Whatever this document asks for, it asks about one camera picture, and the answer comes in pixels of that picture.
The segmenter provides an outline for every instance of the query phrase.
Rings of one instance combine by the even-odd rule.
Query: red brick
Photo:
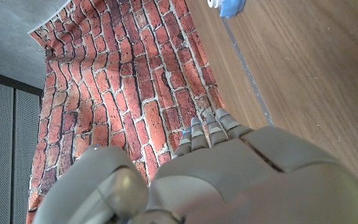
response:
[[[155,90],[162,108],[173,106],[172,95],[163,68],[153,71]]]
[[[70,90],[66,100],[65,111],[71,111],[78,108],[80,103],[80,92],[75,82],[70,83]]]
[[[178,110],[176,108],[169,108],[163,111],[165,125],[169,131],[181,127]]]
[[[50,67],[49,61],[45,61],[45,65],[47,66],[47,75],[53,72],[53,69]]]
[[[141,144],[146,144],[149,142],[149,135],[147,135],[146,124],[144,121],[139,121],[136,123],[136,130],[139,135],[139,140]]]
[[[62,105],[67,97],[66,92],[57,92],[55,93],[55,96],[53,96],[53,107],[56,107],[58,105]]]
[[[122,22],[124,23],[124,26],[127,29],[129,40],[132,43],[136,43],[136,42],[140,41],[140,35],[139,35],[139,32],[137,31],[134,16],[132,15],[132,13],[123,15]]]
[[[116,133],[113,136],[111,136],[110,146],[117,146],[123,148],[125,146],[125,134]]]
[[[179,146],[180,138],[181,138],[181,132],[169,134],[169,143],[171,144],[174,152]]]
[[[49,120],[41,121],[38,131],[38,139],[43,139],[48,134]]]
[[[109,54],[108,62],[118,62],[119,61],[119,52],[114,52]]]
[[[209,94],[211,94],[211,98],[213,104],[215,105],[215,108],[224,108],[224,103],[217,86],[211,86],[209,88]]]
[[[104,92],[110,88],[105,71],[102,70],[96,74],[96,84],[98,84],[100,92]]]
[[[80,100],[85,101],[91,98],[90,92],[88,91],[88,88],[86,87],[85,83],[81,83],[79,86],[80,89]]]
[[[100,98],[100,93],[98,88],[96,87],[96,84],[94,82],[92,70],[90,68],[87,68],[84,70],[84,80],[86,83],[86,86],[88,87],[89,92],[91,93],[92,100],[95,102],[96,105],[100,104],[102,102]]]
[[[216,84],[216,81],[215,81],[214,75],[212,74],[212,70],[211,70],[210,66],[202,68],[201,71],[203,73],[203,78],[204,78],[206,85],[215,85]]]
[[[129,113],[124,115],[124,127],[127,134],[128,154],[132,161],[140,158],[140,142],[136,134],[134,120]]]
[[[75,134],[85,133],[92,128],[92,101],[82,101],[78,109],[78,121]]]
[[[84,35],[91,32],[91,25],[88,22],[88,20],[84,20],[84,21],[80,22],[80,28]]]
[[[162,61],[161,61],[161,58],[159,55],[149,58],[149,62],[150,62],[150,69],[155,69],[162,64]]]
[[[71,81],[71,73],[68,69],[68,63],[60,64],[60,70],[62,71],[64,77],[66,78],[66,82]]]
[[[122,22],[119,22],[118,25],[114,27],[114,32],[116,33],[117,40],[122,40],[126,36]]]
[[[167,13],[170,10],[170,3],[169,0],[162,0],[158,3],[158,6],[160,8],[160,12],[162,15],[164,15],[165,13]]]
[[[84,19],[85,19],[85,15],[82,13],[81,7],[79,5],[77,5],[77,7],[75,7],[75,9],[73,11],[73,20],[74,20],[74,22],[79,24]]]
[[[107,124],[96,125],[93,129],[92,144],[107,146],[109,139],[109,130]]]
[[[111,11],[111,22],[115,26],[121,21],[121,11],[119,10],[119,4],[117,1],[106,1],[105,2]]]
[[[80,65],[81,60],[77,59],[72,61],[72,63],[70,63],[70,73],[74,79],[75,82],[79,83],[80,80],[82,79],[81,77],[81,65]]]
[[[37,41],[37,43],[43,47],[45,45],[45,41],[38,35],[38,33],[36,32],[32,32],[30,33],[30,36],[35,40]]]
[[[104,50],[106,50],[106,43],[104,43],[103,36],[99,36],[94,40],[96,44],[96,50],[100,53]]]
[[[55,56],[63,55],[63,44],[55,38],[53,32],[50,33],[49,37],[50,37],[50,40],[47,40],[46,44],[50,48],[54,49],[53,52],[54,52]]]
[[[175,92],[175,96],[177,97],[179,111],[183,118],[183,124],[185,126],[190,126],[192,117],[197,116],[197,114],[193,100],[190,98],[189,91],[178,90]]]
[[[104,105],[100,105],[94,109],[94,122],[103,123],[107,121],[107,112]]]
[[[98,12],[104,12],[107,9],[103,0],[92,0],[92,2]]]
[[[53,61],[50,66],[53,71],[56,73],[56,89],[57,91],[65,91],[67,89],[67,81],[62,71],[59,68],[59,62]]]
[[[158,152],[165,144],[165,132],[162,128],[162,121],[158,111],[156,101],[147,103],[144,106],[145,118],[147,126],[149,127],[150,138],[152,140],[153,148]]]
[[[79,45],[75,48],[75,57],[79,61],[81,61],[85,58],[85,48],[83,45]]]
[[[67,13],[66,13],[66,9],[63,8],[60,12],[59,12],[59,16],[62,19],[62,21],[65,21],[67,19]]]
[[[41,183],[41,178],[45,167],[46,148],[47,143],[44,140],[38,142],[32,164],[31,188],[38,187]]]
[[[174,0],[172,3],[179,18],[188,13],[185,0]]]
[[[138,41],[136,44],[134,44],[134,55],[138,56],[142,53],[144,53],[144,46],[141,41]]]
[[[185,72],[187,82],[191,88],[191,91],[195,96],[200,96],[205,94],[205,88],[201,83],[200,76],[198,75],[197,69],[193,62],[189,62],[183,66],[183,71]]]
[[[63,26],[65,27],[66,31],[73,34],[73,43],[75,45],[79,45],[79,44],[82,44],[82,31],[81,31],[81,28],[75,24],[74,22],[65,22],[63,24]]]
[[[165,65],[169,72],[179,71],[179,63],[175,53],[171,47],[171,43],[167,42],[161,46],[162,57],[164,58]]]
[[[146,166],[144,162],[137,162],[135,163],[136,169],[139,171],[140,175],[143,177],[144,182],[148,183],[147,174],[146,174]]]
[[[118,44],[112,31],[112,25],[110,20],[110,13],[105,12],[101,15],[101,22],[103,26],[103,36],[108,49],[111,52],[116,52],[118,50]]]
[[[73,146],[74,132],[63,135],[62,148],[59,153],[58,175],[63,175],[71,166],[71,148]]]
[[[53,87],[56,82],[56,74],[55,72],[52,72],[52,74],[47,75],[47,79],[45,81],[45,89],[48,89],[50,87]]]
[[[168,33],[172,39],[172,43],[175,48],[180,48],[183,44],[183,36],[181,34],[178,22],[172,12],[169,12],[163,17]]]
[[[52,110],[49,124],[48,144],[58,142],[60,139],[60,127],[62,125],[63,106]]]
[[[117,105],[118,105],[118,109],[121,112],[125,112],[127,111],[127,103],[125,102],[124,99],[124,94],[122,94],[122,91],[119,91],[116,95],[116,101],[117,101]]]
[[[50,168],[51,166],[54,166],[57,162],[57,158],[59,157],[60,148],[59,145],[52,145],[47,150],[47,165],[46,169]]]
[[[119,116],[116,103],[112,97],[111,92],[106,92],[103,95],[104,102],[106,103],[106,108],[109,116],[109,124],[112,131],[119,131],[122,129],[121,118]]]
[[[150,24],[152,25],[153,29],[161,24],[160,14],[158,13],[157,7],[154,4],[154,1],[150,1],[145,4],[145,8],[147,14],[149,15]]]
[[[85,13],[85,15],[87,16],[87,18],[90,20],[92,34],[94,37],[96,37],[97,35],[99,35],[102,32],[98,12],[93,7],[90,0],[82,0],[81,8],[82,8],[83,12]]]
[[[187,63],[191,60],[190,50],[187,47],[179,49],[178,56],[181,63]]]
[[[31,212],[36,210],[44,198],[45,198],[44,196],[39,195],[38,190],[31,191],[29,197],[28,211]]]
[[[159,44],[165,43],[166,41],[169,40],[167,31],[165,30],[164,26],[155,30],[155,36],[157,37],[157,41]]]
[[[107,64],[107,53],[99,54],[98,58],[93,63],[93,70],[97,71],[99,69],[102,69]]]
[[[146,46],[147,55],[149,58],[159,54],[157,46],[155,45],[154,38],[149,29],[145,29],[141,33],[144,45]]]
[[[171,73],[171,84],[174,89],[183,87],[186,85],[185,80],[181,72],[172,72]]]
[[[147,66],[146,56],[139,56],[135,58],[135,70],[138,82],[150,79],[150,72]]]
[[[137,25],[139,26],[139,30],[143,29],[148,24],[143,10],[139,10],[135,13],[135,20]]]
[[[127,101],[128,108],[131,111],[131,115],[134,119],[139,118],[141,116],[141,110],[135,78],[123,78],[122,82],[124,84],[124,96]]]
[[[70,12],[73,8],[74,8],[74,2],[73,1],[69,2],[65,7],[67,12]]]
[[[147,171],[149,172],[149,177],[152,180],[154,178],[155,173],[157,172],[157,168],[158,168],[157,160],[155,158],[153,149],[150,146],[145,146],[144,152],[146,155],[145,159],[146,159]]]
[[[65,54],[65,58],[62,59],[62,62],[70,62],[73,58],[75,58],[74,46],[72,43],[65,45]]]
[[[162,165],[170,160],[171,160],[171,154],[169,152],[163,153],[158,156],[158,161],[160,162],[160,165]]]
[[[88,146],[90,145],[90,136],[89,135],[81,135],[81,136],[77,136],[75,137],[75,144],[74,144],[74,158],[77,159],[79,158],[82,153],[85,152],[85,150],[88,148]]]
[[[43,120],[50,115],[50,110],[52,109],[52,100],[53,94],[55,93],[55,88],[50,88],[44,91],[44,98],[42,99],[42,110],[40,112],[40,120]]]
[[[75,127],[75,123],[77,122],[77,113],[66,113],[63,115],[63,132],[71,130]]]
[[[132,7],[134,12],[137,12],[138,10],[142,9],[142,1],[141,0],[132,0]]]
[[[119,65],[118,62],[111,63],[106,68],[106,73],[108,80],[110,82],[110,86],[114,91],[117,91],[121,87],[121,79],[119,76]]]
[[[84,43],[86,48],[86,57],[88,59],[96,58],[96,49],[93,45],[93,39],[91,34],[86,34],[84,37]]]
[[[121,65],[121,76],[122,77],[129,77],[132,76],[133,71],[132,71],[132,64],[131,63],[125,63]]]
[[[187,38],[191,48],[193,49],[198,65],[201,67],[205,66],[208,63],[208,59],[206,58],[203,46],[201,46],[201,41],[198,37],[197,31],[192,34],[188,34]]]
[[[206,108],[209,108],[211,105],[209,103],[208,97],[202,96],[196,100],[197,107],[200,111],[205,110]]]
[[[56,169],[45,171],[40,184],[41,194],[46,195],[52,185],[56,182]]]
[[[124,15],[131,10],[131,5],[128,2],[122,3],[119,6],[119,10],[121,10],[121,15]]]
[[[125,38],[123,41],[119,43],[119,47],[121,49],[121,62],[126,63],[132,61],[132,47],[128,38]]]
[[[140,99],[146,100],[154,97],[154,89],[152,81],[144,81],[139,83]]]

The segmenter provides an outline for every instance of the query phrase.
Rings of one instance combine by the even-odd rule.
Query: blue tape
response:
[[[220,16],[230,19],[236,15],[237,12],[241,11],[246,4],[246,0],[224,0],[221,6]]]

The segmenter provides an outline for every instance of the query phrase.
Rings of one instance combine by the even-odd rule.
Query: brick wallpaper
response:
[[[27,223],[90,144],[122,147],[150,183],[191,118],[223,106],[184,0],[72,0],[31,36],[53,55]]]

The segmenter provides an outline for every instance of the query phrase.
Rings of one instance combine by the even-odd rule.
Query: gray robot arm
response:
[[[192,119],[175,158],[158,169],[149,190],[120,149],[88,149],[51,188],[35,223],[105,223],[113,216],[117,223],[149,224],[358,223],[358,181],[324,150],[278,128],[254,131],[224,109],[207,124],[206,136],[200,121]],[[111,157],[95,155],[91,161],[98,152]],[[95,174],[84,170],[91,166],[103,175],[89,187],[88,176]],[[131,181],[124,185],[126,177]],[[70,199],[84,183],[89,190],[83,198],[92,203],[74,203]],[[59,195],[74,188],[60,205]]]

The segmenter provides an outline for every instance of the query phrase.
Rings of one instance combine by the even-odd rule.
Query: wood grain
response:
[[[188,1],[187,6],[227,111],[251,128],[268,125],[218,12],[206,1]]]
[[[207,23],[198,20],[217,12],[205,13],[192,14],[198,30]],[[358,1],[247,0],[228,24],[275,126],[327,150],[358,177]],[[219,32],[208,28],[211,35]],[[208,33],[200,33],[207,49],[203,35]],[[214,54],[226,52],[210,50],[210,61]],[[219,88],[230,87],[214,75]],[[243,75],[232,74],[232,82],[242,83]],[[246,93],[222,91],[227,107],[236,103],[227,99]],[[233,109],[239,114],[241,108]]]

